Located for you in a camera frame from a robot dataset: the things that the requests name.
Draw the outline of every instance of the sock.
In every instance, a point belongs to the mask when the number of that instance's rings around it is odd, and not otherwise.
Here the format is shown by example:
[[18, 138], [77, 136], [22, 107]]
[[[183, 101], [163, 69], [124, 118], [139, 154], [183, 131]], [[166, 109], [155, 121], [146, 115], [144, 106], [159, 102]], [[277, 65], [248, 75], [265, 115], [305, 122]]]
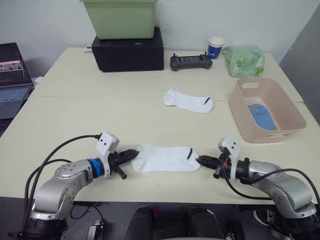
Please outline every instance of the sock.
[[180, 109], [199, 114], [209, 113], [214, 105], [211, 97], [189, 96], [173, 89], [169, 89], [166, 93], [163, 93], [163, 103], [166, 106], [174, 105]]
[[193, 172], [200, 168], [196, 151], [190, 147], [160, 147], [142, 144], [139, 154], [131, 161], [138, 173], [167, 171]]
[[249, 110], [258, 126], [265, 130], [276, 130], [276, 126], [268, 109], [261, 104], [251, 104]]

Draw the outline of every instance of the cable connector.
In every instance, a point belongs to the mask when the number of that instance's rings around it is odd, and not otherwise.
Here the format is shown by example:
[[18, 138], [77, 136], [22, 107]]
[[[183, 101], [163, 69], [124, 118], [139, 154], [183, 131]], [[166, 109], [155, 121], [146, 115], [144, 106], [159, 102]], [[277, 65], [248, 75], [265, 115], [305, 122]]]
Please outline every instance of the cable connector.
[[252, 182], [249, 181], [248, 179], [241, 177], [240, 178], [240, 183], [244, 184], [244, 185], [252, 185]]
[[102, 135], [102, 133], [100, 133], [100, 134], [98, 134], [98, 135], [94, 135], [94, 138], [97, 139], [97, 140], [99, 140], [100, 137], [101, 137], [101, 135]]

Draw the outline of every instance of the green plastic bag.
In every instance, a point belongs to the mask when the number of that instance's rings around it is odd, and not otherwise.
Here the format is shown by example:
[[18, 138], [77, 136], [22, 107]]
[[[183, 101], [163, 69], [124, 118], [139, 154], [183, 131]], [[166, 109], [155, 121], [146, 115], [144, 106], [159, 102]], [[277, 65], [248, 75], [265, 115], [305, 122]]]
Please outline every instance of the green plastic bag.
[[256, 46], [227, 46], [222, 53], [232, 77], [259, 77], [265, 69], [265, 54]]

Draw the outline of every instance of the table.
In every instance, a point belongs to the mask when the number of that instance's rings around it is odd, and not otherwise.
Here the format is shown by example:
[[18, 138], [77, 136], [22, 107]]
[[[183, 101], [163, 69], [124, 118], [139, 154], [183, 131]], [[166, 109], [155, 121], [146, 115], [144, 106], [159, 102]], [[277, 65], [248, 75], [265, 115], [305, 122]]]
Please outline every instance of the table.
[[[227, 101], [238, 78], [231, 77], [220, 54], [211, 69], [170, 69], [170, 57], [199, 55], [199, 51], [164, 51], [164, 70], [101, 72], [92, 53], [84, 48], [67, 48], [55, 62], [33, 96], [95, 97], [112, 95], [114, 99], [147, 101], [161, 96], [172, 88], [191, 96], [208, 96], [212, 100]], [[265, 54], [265, 68], [261, 77], [275, 79], [293, 102], [303, 99], [270, 53]]]
[[[241, 147], [240, 159], [276, 163], [282, 168], [305, 172], [320, 188], [320, 128], [304, 103], [295, 103], [307, 127], [291, 139], [278, 143], [252, 144], [243, 140], [227, 101], [215, 101], [208, 114], [164, 106], [161, 96], [135, 101], [105, 97], [31, 96], [0, 138], [0, 196], [22, 198], [29, 174], [60, 143], [76, 136], [108, 131], [120, 139], [118, 151], [136, 149], [141, 143], [158, 146], [188, 146], [199, 155], [217, 157], [217, 144], [234, 136]], [[95, 157], [94, 139], [68, 144], [54, 158], [77, 161]], [[60, 164], [48, 165], [38, 186], [53, 176]], [[272, 204], [251, 200], [232, 192], [213, 170], [195, 172], [137, 173], [131, 163], [122, 168], [128, 178], [117, 175], [97, 179], [76, 196], [77, 201], [175, 202], [219, 204]], [[265, 196], [259, 190], [234, 183], [249, 195]]]

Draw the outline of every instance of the white sock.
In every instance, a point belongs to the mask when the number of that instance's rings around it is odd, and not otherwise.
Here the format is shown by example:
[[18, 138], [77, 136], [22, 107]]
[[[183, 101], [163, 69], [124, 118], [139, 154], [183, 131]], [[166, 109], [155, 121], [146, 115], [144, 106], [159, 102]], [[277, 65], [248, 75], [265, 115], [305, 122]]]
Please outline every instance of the white sock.
[[132, 166], [138, 173], [167, 171], [193, 172], [200, 168], [196, 151], [190, 147], [160, 147], [141, 144]]
[[169, 89], [166, 93], [163, 93], [163, 103], [166, 106], [174, 105], [199, 114], [209, 113], [214, 105], [210, 97], [189, 96], [173, 89]]

